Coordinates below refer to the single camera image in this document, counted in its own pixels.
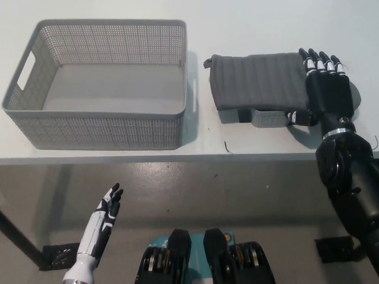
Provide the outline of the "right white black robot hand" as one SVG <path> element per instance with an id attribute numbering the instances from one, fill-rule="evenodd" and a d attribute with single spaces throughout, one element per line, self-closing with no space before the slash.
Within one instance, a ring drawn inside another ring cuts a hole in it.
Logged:
<path id="1" fill-rule="evenodd" d="M 290 124 L 311 127 L 319 123 L 322 139 L 336 133 L 354 132 L 351 83 L 340 59 L 313 49 L 300 48 L 298 53 L 306 71 L 305 87 L 309 101 L 305 111 L 287 113 Z"/>

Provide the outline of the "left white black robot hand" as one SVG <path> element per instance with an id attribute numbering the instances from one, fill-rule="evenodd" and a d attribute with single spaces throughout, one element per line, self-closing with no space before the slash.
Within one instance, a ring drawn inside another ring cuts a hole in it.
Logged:
<path id="1" fill-rule="evenodd" d="M 115 224 L 122 194 L 120 184 L 116 183 L 103 196 L 86 225 L 76 255 L 78 260 L 89 257 L 99 262 Z"/>

